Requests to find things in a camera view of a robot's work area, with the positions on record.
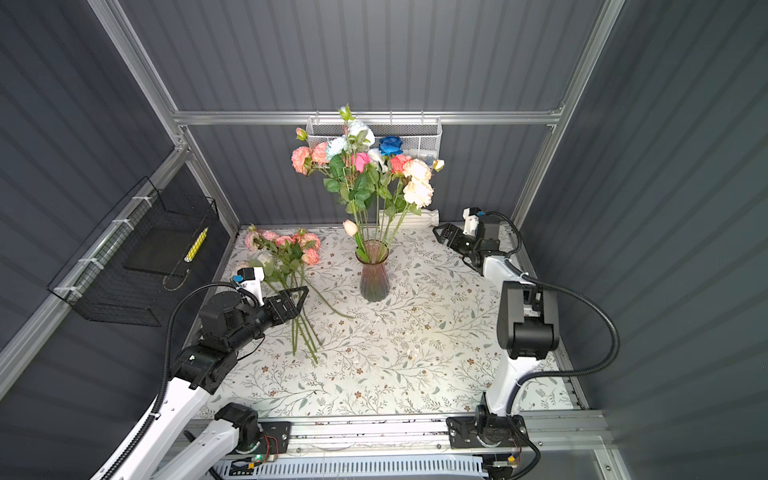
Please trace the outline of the bunch of artificial flowers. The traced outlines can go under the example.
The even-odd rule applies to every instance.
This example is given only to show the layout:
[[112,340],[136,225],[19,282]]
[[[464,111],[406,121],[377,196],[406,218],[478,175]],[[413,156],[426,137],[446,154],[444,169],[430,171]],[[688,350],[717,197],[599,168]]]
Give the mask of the bunch of artificial flowers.
[[315,366],[325,361],[331,347],[340,344],[333,336],[333,327],[350,326],[356,321],[350,309],[359,301],[359,288],[353,285],[359,276],[348,268],[351,258],[322,246],[323,240],[338,245],[338,233],[334,228],[290,233],[250,226],[239,232],[237,240],[244,247],[235,249],[230,270],[222,276],[245,287],[248,280],[242,272],[261,269],[259,282],[265,297],[308,288],[299,315],[288,326],[292,353],[304,350]]

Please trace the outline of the cream rose stem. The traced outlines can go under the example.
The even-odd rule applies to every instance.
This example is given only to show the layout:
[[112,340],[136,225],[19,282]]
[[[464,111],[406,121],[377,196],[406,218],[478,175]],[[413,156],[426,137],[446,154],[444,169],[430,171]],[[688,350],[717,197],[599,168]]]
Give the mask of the cream rose stem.
[[408,216],[420,216],[431,205],[434,189],[428,181],[400,179],[385,201],[384,241],[391,245]]

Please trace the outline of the cream pink rose spray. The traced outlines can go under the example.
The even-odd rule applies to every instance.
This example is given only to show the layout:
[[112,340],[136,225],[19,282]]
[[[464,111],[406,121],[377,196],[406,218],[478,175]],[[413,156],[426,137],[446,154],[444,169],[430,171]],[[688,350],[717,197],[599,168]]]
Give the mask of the cream pink rose spray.
[[433,176],[445,168],[445,161],[442,159],[429,157],[423,160],[405,154],[404,156],[406,160],[403,166],[403,179],[428,181],[432,186]]

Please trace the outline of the pink glass vase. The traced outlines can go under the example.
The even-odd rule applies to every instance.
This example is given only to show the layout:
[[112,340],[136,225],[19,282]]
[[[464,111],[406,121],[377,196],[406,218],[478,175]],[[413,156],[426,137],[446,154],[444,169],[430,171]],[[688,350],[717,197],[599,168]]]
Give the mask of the pink glass vase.
[[365,243],[367,261],[359,255],[356,258],[362,265],[360,293],[369,302],[384,300],[390,291],[386,262],[389,257],[389,247],[377,240],[367,240]]

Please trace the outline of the pink tulip bud stem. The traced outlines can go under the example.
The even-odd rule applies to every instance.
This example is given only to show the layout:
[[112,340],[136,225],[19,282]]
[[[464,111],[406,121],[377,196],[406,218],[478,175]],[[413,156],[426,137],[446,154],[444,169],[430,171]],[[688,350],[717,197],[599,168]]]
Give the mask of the pink tulip bud stem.
[[365,241],[363,240],[362,234],[359,231],[358,225],[352,220],[345,220],[343,222],[343,229],[348,236],[354,239],[356,244],[355,253],[358,259],[361,262],[369,262]]

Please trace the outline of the hot pink rose stem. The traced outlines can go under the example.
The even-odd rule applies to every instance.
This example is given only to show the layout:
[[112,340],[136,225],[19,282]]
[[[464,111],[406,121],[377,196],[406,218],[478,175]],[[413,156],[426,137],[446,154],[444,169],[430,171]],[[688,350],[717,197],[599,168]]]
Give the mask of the hot pink rose stem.
[[370,157],[367,153],[357,153],[353,160],[353,172],[356,174],[352,185],[352,200],[355,216],[365,236],[368,209],[373,195],[371,172],[368,169]]

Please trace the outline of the blue artificial rose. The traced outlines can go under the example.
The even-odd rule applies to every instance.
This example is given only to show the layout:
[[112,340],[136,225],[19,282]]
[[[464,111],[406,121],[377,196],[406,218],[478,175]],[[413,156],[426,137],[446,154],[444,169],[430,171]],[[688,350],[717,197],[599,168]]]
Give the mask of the blue artificial rose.
[[377,208],[380,225],[380,240],[391,242],[391,230],[394,218],[402,211],[404,200],[401,198],[403,189],[403,166],[405,156],[402,149],[403,140],[397,136],[383,137],[379,142],[379,180],[377,194],[382,204]]

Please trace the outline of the white rose stem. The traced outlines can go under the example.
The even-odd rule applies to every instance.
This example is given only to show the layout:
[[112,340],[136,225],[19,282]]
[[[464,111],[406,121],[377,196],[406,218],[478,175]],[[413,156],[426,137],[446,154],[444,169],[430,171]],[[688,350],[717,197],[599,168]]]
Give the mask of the white rose stem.
[[343,121],[343,136],[350,147],[354,149],[354,157],[357,153],[367,153],[373,145],[373,132],[361,120],[357,119],[349,105],[339,109],[339,115]]

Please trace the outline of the pink carnation stem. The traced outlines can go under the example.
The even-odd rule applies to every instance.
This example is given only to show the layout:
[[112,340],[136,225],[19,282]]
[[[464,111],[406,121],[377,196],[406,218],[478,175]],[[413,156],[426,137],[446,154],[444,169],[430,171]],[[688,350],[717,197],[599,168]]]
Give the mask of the pink carnation stem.
[[330,141],[322,142],[311,146],[307,140],[307,132],[304,129],[296,130],[297,139],[307,143],[291,153],[291,165],[293,169],[304,176],[310,176],[313,173],[320,173],[327,178],[327,160],[326,147]]

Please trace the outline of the pale blue rose stem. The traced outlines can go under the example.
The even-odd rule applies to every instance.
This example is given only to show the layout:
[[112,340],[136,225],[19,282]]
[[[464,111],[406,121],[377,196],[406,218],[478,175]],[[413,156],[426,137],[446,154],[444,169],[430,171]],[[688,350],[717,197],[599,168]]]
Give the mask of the pale blue rose stem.
[[354,218],[357,228],[360,228],[361,207],[358,205],[355,193],[355,183],[359,172],[354,165],[354,149],[349,146],[345,137],[331,140],[326,147],[327,178],[323,181],[326,190],[339,195],[339,202],[345,206],[349,215]]

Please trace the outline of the white ribbed ceramic vase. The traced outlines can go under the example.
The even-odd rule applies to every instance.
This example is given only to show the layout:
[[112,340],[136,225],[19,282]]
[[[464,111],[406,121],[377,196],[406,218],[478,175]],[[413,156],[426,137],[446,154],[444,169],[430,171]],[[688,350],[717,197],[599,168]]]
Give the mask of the white ribbed ceramic vase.
[[391,228],[397,225],[406,229],[432,228],[440,224],[440,215],[438,210],[422,209],[420,214],[404,212],[390,216],[385,210],[380,210],[379,221],[384,226],[389,225]]

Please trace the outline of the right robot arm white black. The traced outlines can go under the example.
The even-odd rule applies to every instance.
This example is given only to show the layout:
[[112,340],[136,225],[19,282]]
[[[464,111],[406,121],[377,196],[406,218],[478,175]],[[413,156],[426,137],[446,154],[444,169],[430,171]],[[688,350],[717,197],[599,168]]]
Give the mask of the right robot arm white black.
[[476,408],[474,431],[479,436],[508,427],[504,419],[520,411],[517,395],[525,383],[517,365],[531,367],[559,345],[557,295],[525,280],[512,257],[523,247],[517,226],[496,211],[468,208],[464,226],[444,223],[433,228],[438,243],[461,255],[462,261],[500,288],[497,342],[506,358]]

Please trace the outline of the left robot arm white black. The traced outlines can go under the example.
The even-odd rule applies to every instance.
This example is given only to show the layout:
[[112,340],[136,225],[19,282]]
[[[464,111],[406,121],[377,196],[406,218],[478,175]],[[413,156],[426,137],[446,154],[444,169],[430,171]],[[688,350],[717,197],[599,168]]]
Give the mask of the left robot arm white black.
[[165,357],[155,400],[95,478],[199,479],[229,454],[262,464],[286,453],[290,423],[263,426],[254,409],[229,403],[179,454],[166,457],[241,360],[241,350],[264,339],[267,329],[296,319],[309,293],[301,286],[262,299],[257,287],[216,286],[219,293],[200,311],[201,337],[177,357]]

